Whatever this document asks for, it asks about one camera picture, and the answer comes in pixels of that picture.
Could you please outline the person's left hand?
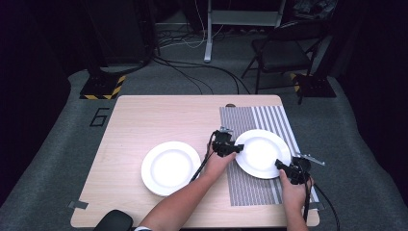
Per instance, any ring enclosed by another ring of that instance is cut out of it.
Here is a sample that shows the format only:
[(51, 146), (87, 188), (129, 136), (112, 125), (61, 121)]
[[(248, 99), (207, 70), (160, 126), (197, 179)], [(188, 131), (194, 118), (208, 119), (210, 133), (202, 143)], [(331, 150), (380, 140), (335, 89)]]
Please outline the person's left hand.
[(232, 152), (225, 157), (220, 157), (213, 148), (210, 148), (207, 163), (204, 167), (204, 171), (199, 176), (199, 180), (206, 184), (214, 184), (224, 170), (226, 170), (228, 165), (236, 159), (236, 155), (236, 152)]

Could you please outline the dark cabinet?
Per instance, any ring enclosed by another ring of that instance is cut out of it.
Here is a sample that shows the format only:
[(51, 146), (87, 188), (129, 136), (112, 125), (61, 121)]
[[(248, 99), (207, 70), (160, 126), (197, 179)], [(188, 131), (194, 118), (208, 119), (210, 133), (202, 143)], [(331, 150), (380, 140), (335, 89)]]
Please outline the dark cabinet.
[(106, 64), (148, 63), (156, 47), (153, 0), (85, 0)]

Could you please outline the white plate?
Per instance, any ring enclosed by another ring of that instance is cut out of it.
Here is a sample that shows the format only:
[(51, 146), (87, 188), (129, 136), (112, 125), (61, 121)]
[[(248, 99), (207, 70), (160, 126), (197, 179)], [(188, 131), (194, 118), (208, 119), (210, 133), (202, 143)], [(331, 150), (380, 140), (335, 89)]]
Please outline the white plate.
[(189, 144), (167, 141), (146, 154), (141, 179), (152, 193), (169, 196), (188, 185), (200, 166), (199, 154)]
[(285, 165), (292, 161), (288, 145), (270, 131), (253, 129), (239, 135), (235, 144), (244, 144), (243, 150), (236, 156), (239, 167), (251, 176), (272, 179), (279, 176), (275, 161), (279, 159)]

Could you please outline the white metal stand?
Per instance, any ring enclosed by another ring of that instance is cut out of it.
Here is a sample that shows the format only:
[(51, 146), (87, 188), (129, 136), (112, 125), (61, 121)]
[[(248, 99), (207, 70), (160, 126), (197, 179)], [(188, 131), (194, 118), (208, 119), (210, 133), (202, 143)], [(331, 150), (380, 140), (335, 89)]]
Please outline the white metal stand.
[(281, 24), (287, 0), (273, 0), (280, 3), (277, 11), (232, 11), (214, 10), (213, 0), (207, 0), (207, 38), (203, 61), (209, 63), (212, 60), (213, 49), (213, 26), (270, 26), (277, 27)]

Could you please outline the person's right hand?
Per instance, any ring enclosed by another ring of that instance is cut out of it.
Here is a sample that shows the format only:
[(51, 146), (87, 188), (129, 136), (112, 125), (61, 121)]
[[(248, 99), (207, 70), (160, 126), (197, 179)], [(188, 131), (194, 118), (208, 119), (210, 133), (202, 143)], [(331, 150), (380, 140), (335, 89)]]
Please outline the person's right hand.
[(306, 193), (314, 185), (314, 179), (310, 178), (306, 184), (293, 185), (283, 169), (280, 169), (279, 173), (285, 212), (290, 215), (302, 214), (306, 201)]

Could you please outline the black stand base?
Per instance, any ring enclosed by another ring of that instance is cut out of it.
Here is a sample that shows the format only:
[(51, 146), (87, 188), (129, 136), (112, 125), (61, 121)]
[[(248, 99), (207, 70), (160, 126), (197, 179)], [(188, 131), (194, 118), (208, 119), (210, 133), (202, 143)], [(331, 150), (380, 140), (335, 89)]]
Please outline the black stand base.
[(298, 96), (297, 104), (300, 105), (305, 97), (334, 98), (336, 93), (327, 79), (318, 79), (314, 76), (291, 74), (293, 86)]

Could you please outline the black folding chair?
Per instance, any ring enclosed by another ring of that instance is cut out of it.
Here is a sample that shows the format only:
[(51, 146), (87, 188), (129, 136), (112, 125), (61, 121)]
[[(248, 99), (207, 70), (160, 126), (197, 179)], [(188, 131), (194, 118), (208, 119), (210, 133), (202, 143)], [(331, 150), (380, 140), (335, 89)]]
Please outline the black folding chair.
[(255, 93), (260, 87), (261, 74), (306, 70), (302, 78), (310, 77), (319, 47), (329, 32), (323, 19), (293, 20), (274, 28), (265, 38), (251, 41), (254, 56), (244, 70), (256, 70)]

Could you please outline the black base yellow striped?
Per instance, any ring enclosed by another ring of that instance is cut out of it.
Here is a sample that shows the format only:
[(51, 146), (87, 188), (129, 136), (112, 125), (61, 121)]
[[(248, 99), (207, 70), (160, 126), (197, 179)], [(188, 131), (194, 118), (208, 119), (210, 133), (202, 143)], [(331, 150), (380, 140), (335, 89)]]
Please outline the black base yellow striped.
[(81, 99), (115, 99), (126, 79), (125, 75), (89, 78), (80, 91)]

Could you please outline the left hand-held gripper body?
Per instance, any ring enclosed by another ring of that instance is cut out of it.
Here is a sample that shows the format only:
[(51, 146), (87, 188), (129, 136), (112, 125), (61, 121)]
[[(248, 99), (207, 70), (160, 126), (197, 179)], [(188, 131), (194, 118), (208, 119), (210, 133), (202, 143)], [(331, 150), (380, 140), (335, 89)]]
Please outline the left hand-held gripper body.
[(220, 157), (224, 157), (228, 150), (237, 150), (233, 148), (234, 143), (231, 141), (232, 135), (230, 130), (220, 127), (215, 131), (215, 139), (212, 141), (212, 148)]

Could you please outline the grey striped placemat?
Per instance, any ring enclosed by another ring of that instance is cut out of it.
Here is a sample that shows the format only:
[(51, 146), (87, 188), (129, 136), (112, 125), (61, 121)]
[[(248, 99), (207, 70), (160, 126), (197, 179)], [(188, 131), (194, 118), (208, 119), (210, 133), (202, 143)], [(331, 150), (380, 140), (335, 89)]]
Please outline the grey striped placemat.
[[(282, 106), (221, 107), (220, 124), (229, 129), (232, 140), (242, 133), (261, 129), (279, 136), (289, 147), (292, 158), (300, 153), (291, 124)], [(282, 202), (279, 176), (261, 179), (244, 172), (235, 161), (227, 168), (230, 203), (233, 206), (272, 205)]]

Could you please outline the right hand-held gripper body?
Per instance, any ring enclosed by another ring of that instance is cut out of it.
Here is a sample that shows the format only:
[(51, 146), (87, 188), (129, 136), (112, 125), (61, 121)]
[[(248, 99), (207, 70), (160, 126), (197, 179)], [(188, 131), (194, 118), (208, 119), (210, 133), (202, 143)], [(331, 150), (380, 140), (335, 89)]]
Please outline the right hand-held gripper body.
[(311, 163), (325, 166), (324, 161), (320, 161), (310, 154), (298, 153), (296, 157), (292, 158), (289, 165), (290, 172), (287, 176), (293, 185), (306, 184), (310, 180)]

